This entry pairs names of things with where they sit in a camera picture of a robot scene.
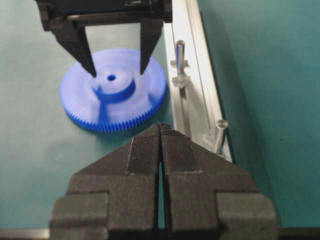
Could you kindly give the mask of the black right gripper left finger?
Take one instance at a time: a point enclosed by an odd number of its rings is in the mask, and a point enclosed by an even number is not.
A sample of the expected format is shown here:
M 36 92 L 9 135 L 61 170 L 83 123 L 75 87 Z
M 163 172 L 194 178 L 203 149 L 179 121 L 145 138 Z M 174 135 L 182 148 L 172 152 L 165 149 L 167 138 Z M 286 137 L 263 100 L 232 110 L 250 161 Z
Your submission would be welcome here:
M 52 240 L 154 240 L 158 227 L 160 127 L 75 173 L 56 200 Z

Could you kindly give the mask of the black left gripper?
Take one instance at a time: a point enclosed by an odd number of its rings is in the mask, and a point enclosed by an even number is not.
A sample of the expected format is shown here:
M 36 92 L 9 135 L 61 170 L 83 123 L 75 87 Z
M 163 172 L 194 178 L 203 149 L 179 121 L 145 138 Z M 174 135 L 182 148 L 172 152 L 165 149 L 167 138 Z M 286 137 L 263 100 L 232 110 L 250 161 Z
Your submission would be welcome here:
M 143 75 L 161 37 L 163 24 L 173 21 L 171 0 L 37 0 L 43 28 L 70 21 L 70 53 L 94 78 L 97 72 L 86 26 L 140 23 L 140 74 Z

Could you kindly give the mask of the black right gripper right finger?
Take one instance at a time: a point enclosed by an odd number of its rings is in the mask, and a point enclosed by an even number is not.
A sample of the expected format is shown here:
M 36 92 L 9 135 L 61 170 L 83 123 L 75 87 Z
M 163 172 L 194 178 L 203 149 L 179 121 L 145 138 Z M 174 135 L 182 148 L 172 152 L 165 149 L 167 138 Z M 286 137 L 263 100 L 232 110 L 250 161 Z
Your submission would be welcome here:
M 275 240 L 277 216 L 242 168 L 160 126 L 165 224 L 173 240 Z

